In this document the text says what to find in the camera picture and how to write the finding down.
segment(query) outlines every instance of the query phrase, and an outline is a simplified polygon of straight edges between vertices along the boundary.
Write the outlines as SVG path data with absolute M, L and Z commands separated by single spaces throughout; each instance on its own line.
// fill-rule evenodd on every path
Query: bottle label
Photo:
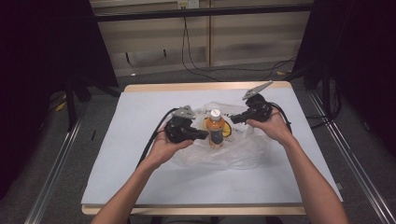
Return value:
M 209 132 L 210 132 L 210 141 L 212 141 L 216 145 L 222 143 L 223 141 L 222 130 L 209 131 Z

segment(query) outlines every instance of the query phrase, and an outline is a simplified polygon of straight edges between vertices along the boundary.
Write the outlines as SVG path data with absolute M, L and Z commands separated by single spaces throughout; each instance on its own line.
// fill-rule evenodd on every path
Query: wooden table edge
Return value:
M 134 91 L 201 91 L 201 90 L 237 90 L 251 89 L 268 81 L 254 82 L 205 82 L 205 83 L 170 83 L 170 84 L 136 84 L 125 87 L 124 92 Z M 268 88 L 291 88 L 288 81 L 274 81 Z
M 96 215 L 102 206 L 82 205 L 81 211 L 85 215 Z M 302 204 L 294 205 L 264 205 L 238 207 L 145 207 L 134 208 L 131 215 L 139 216 L 282 216 L 305 215 Z

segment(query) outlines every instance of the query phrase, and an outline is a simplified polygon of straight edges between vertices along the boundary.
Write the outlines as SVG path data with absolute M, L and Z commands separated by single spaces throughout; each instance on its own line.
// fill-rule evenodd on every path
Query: bottle cap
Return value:
M 210 118 L 212 118 L 213 120 L 220 120 L 220 114 L 221 113 L 219 110 L 213 109 L 212 111 L 210 111 Z

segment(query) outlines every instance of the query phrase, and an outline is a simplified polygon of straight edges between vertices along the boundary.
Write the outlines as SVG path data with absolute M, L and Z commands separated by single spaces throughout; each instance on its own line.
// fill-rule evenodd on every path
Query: dark curtain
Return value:
M 304 73 L 305 86 L 314 89 L 326 64 L 348 101 L 396 155 L 396 4 L 387 0 L 334 3 L 339 7 L 311 13 L 294 69 L 317 60 Z
M 78 16 L 93 16 L 88 0 L 0 3 L 0 198 L 29 160 L 49 98 L 68 77 L 117 86 L 97 23 L 66 19 Z

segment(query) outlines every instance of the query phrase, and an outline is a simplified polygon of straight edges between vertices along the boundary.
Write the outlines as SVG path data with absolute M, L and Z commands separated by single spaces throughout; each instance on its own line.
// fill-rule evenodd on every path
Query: white table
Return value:
M 133 172 L 151 133 L 171 108 L 209 102 L 245 105 L 247 89 L 265 82 L 131 85 L 122 94 L 82 199 L 82 211 L 95 215 Z M 329 168 L 288 82 L 262 91 L 279 104 L 293 134 L 341 199 Z M 304 208 L 282 146 L 251 170 L 180 167 L 169 161 L 154 172 L 132 214 L 137 215 L 303 215 Z

